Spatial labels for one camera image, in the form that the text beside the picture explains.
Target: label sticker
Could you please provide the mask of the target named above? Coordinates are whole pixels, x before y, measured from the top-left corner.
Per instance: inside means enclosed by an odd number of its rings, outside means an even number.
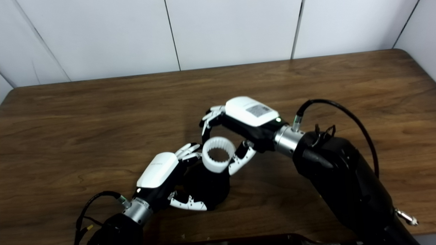
[[[255,117],[260,117],[272,110],[264,105],[255,105],[247,109],[247,112],[253,114]]]

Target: white ring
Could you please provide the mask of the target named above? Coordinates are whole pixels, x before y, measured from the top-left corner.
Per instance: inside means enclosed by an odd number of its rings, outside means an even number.
[[[209,156],[209,151],[215,148],[225,150],[228,154],[228,160],[224,162],[217,162],[213,160]],[[208,141],[206,141],[206,143],[204,143],[203,146],[203,164],[209,171],[213,173],[221,173],[227,168],[228,163],[230,163],[230,159],[232,159],[233,155],[235,154],[235,151],[236,148],[233,143],[230,142],[230,140],[219,136],[210,138]]]

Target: cable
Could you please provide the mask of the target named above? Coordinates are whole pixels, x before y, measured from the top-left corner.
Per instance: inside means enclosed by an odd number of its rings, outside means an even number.
[[[80,243],[80,240],[83,238],[83,235],[90,229],[88,228],[84,228],[82,230],[80,230],[80,228],[82,227],[82,222],[83,222],[83,218],[85,217],[85,213],[86,210],[89,208],[89,206],[91,205],[91,203],[93,201],[95,201],[97,198],[101,197],[101,196],[112,196],[115,199],[118,199],[121,197],[121,194],[118,192],[114,192],[114,191],[103,191],[100,192],[98,194],[96,194],[95,196],[93,196],[84,206],[79,218],[77,218],[76,221],[76,233],[75,233],[75,238],[74,238],[74,244],[78,245]]]
[[[101,223],[100,221],[94,219],[93,217],[83,216],[83,218],[89,219],[90,221],[94,222],[94,224],[96,224],[96,225],[103,226],[103,223]]]
[[[328,100],[328,99],[311,99],[306,101],[304,104],[301,105],[301,107],[297,111],[297,116],[300,118],[303,117],[304,111],[312,104],[315,103],[322,103],[322,104],[328,104],[332,105],[341,111],[343,111],[347,116],[349,116],[353,121],[359,126],[360,130],[362,131],[363,135],[365,136],[366,141],[368,142],[369,148],[371,149],[372,159],[374,161],[374,174],[378,178],[379,176],[379,169],[378,169],[378,157],[377,152],[375,151],[374,144],[371,140],[371,137],[369,136],[368,132],[366,131],[365,127],[363,126],[363,123],[357,118],[351,111],[349,111],[347,108],[343,107],[342,105]]]

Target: wood grain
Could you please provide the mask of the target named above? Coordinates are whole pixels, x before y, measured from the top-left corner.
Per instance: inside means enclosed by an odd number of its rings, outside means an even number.
[[[309,98],[335,100],[366,125],[380,179],[395,206],[416,216],[413,234],[436,232],[436,84],[401,50],[346,54],[13,90],[0,107],[0,243],[72,244],[74,223],[95,193],[131,196],[152,158],[200,141],[213,105],[248,95],[292,120]],[[336,124],[368,162],[355,124],[314,105],[302,129]],[[237,145],[239,136],[218,128]],[[299,234],[319,242],[355,239],[289,159],[257,154],[231,179],[212,212],[168,208],[146,225],[148,243]],[[88,214],[101,221],[122,207],[105,198]]]

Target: robotic hand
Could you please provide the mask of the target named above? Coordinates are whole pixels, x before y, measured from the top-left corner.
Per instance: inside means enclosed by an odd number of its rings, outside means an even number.
[[[300,130],[304,110],[313,103],[336,106],[359,125],[370,144],[375,172],[348,140],[334,136],[335,126],[325,132],[318,125],[312,132]],[[249,97],[233,98],[206,113],[200,122],[203,142],[210,137],[213,126],[222,124],[247,139],[242,149],[278,151],[292,158],[298,173],[312,182],[338,220],[365,244],[418,245],[398,217],[409,225],[417,225],[417,220],[393,207],[378,179],[378,160],[371,138],[357,117],[343,106],[328,100],[310,100],[298,110],[292,126],[277,111]]]
[[[101,225],[101,229],[89,240],[89,245],[142,245],[143,226],[153,213],[170,204],[175,205],[174,195],[177,193],[174,188],[182,184],[187,168],[201,158],[201,154],[196,152],[199,148],[199,144],[189,143],[176,153],[157,154],[138,179],[131,202],[113,191],[104,191],[91,198],[77,219],[74,244],[78,245],[83,235],[92,228],[90,226],[81,230],[82,220],[87,218]],[[113,196],[125,207],[124,211],[110,217],[104,224],[85,216],[89,205],[100,196]]]

